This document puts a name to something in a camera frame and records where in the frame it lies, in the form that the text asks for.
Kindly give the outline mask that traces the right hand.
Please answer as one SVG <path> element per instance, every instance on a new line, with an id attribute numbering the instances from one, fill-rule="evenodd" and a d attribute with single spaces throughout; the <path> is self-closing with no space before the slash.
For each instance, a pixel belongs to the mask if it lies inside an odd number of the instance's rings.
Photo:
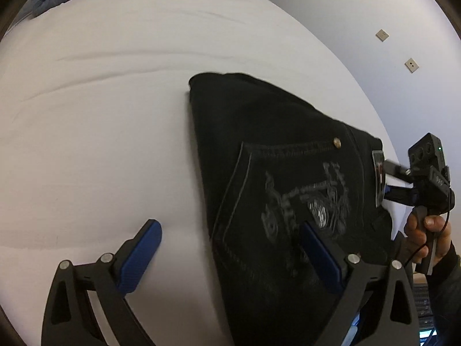
<path id="1" fill-rule="evenodd" d="M 451 248 L 451 223 L 442 216 L 426 216 L 421 226 L 414 214 L 410 214 L 404 228 L 406 246 L 409 250 L 411 262 L 419 264 L 429 256 L 427 233 L 438 235 L 433 263 L 436 266 Z"/>

